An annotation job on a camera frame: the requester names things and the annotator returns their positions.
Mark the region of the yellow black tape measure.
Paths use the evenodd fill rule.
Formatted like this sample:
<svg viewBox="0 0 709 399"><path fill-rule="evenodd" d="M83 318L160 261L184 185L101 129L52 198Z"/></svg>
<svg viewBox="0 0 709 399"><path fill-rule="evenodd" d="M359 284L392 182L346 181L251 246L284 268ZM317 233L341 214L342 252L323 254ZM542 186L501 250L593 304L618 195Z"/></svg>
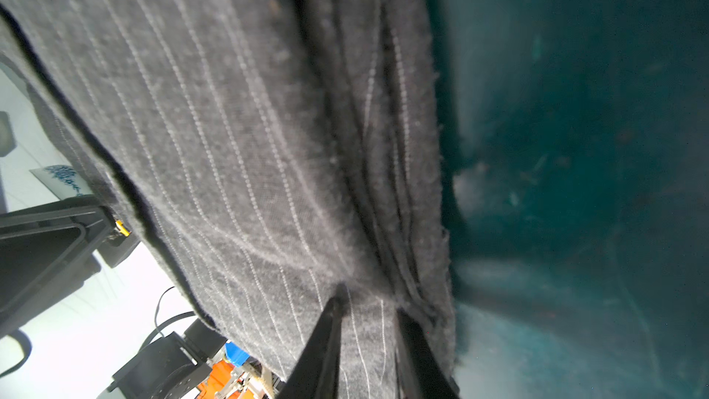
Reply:
<svg viewBox="0 0 709 399"><path fill-rule="evenodd" d="M116 225L116 231L119 234L121 234L122 236L125 236L126 238L131 236L131 232L127 229L127 227L125 226L125 224L122 221L116 220L116 221L114 221L114 224Z"/></svg>

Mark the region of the dark grey striped shirt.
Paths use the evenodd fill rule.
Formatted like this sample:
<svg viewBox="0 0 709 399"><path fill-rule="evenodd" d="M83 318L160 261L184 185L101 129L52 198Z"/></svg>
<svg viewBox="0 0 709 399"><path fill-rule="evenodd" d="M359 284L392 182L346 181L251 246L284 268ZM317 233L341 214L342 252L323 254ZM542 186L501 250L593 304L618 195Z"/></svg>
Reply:
<svg viewBox="0 0 709 399"><path fill-rule="evenodd" d="M452 376L426 0L1 0L50 140L211 327L289 377L338 286L343 398Z"/></svg>

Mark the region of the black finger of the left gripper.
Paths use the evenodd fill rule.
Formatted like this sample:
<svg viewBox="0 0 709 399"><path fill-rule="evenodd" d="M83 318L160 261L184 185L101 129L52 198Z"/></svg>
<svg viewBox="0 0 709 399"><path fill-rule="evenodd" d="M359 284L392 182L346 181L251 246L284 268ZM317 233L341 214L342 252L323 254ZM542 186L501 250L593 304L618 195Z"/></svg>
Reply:
<svg viewBox="0 0 709 399"><path fill-rule="evenodd" d="M1 335L14 333L101 271L110 210L82 196L1 216Z"/></svg>

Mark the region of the blue white ceramic plate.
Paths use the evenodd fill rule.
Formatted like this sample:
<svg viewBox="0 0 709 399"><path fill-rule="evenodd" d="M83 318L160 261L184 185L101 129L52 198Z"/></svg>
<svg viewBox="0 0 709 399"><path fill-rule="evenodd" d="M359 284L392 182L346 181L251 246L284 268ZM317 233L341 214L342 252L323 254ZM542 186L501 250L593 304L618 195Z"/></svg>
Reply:
<svg viewBox="0 0 709 399"><path fill-rule="evenodd" d="M87 181L72 166L56 164L33 169L31 173L62 201L93 194Z"/></svg>

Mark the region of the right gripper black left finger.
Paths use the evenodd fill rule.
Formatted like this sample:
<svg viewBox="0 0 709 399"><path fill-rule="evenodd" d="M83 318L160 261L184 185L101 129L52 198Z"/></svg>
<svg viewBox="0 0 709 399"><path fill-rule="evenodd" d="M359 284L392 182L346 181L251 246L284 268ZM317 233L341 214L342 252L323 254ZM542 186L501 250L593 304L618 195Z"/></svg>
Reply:
<svg viewBox="0 0 709 399"><path fill-rule="evenodd" d="M338 397L342 322L348 305L346 286L337 286L278 398Z"/></svg>

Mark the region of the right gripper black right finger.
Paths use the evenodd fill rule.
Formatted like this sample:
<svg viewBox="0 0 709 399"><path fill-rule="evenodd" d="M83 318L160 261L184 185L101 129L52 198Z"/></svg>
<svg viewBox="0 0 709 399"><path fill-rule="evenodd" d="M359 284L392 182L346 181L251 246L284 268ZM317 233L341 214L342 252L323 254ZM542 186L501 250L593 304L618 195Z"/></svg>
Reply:
<svg viewBox="0 0 709 399"><path fill-rule="evenodd" d="M426 340L421 326L404 310L396 310L397 375L404 398L458 399Z"/></svg>

